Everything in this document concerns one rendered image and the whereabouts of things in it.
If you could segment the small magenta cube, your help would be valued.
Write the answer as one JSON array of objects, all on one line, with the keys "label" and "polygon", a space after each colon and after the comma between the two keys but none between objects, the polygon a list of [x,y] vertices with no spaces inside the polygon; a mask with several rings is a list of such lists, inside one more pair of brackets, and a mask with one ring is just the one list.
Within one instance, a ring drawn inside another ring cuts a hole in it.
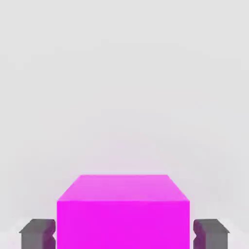
[{"label": "small magenta cube", "polygon": [[57,201],[57,249],[190,249],[190,202],[167,175],[81,175]]}]

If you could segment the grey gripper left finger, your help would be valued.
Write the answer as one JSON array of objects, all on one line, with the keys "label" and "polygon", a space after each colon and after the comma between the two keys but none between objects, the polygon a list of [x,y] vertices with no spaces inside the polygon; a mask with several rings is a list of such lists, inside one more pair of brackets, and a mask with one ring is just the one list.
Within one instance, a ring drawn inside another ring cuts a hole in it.
[{"label": "grey gripper left finger", "polygon": [[54,233],[56,222],[54,219],[31,219],[22,230],[21,249],[55,249]]}]

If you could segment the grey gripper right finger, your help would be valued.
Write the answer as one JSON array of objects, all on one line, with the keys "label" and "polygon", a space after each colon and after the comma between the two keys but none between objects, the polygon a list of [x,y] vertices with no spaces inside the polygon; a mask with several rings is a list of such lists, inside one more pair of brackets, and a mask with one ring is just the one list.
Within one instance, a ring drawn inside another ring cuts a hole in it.
[{"label": "grey gripper right finger", "polygon": [[193,249],[228,249],[228,229],[218,219],[195,219]]}]

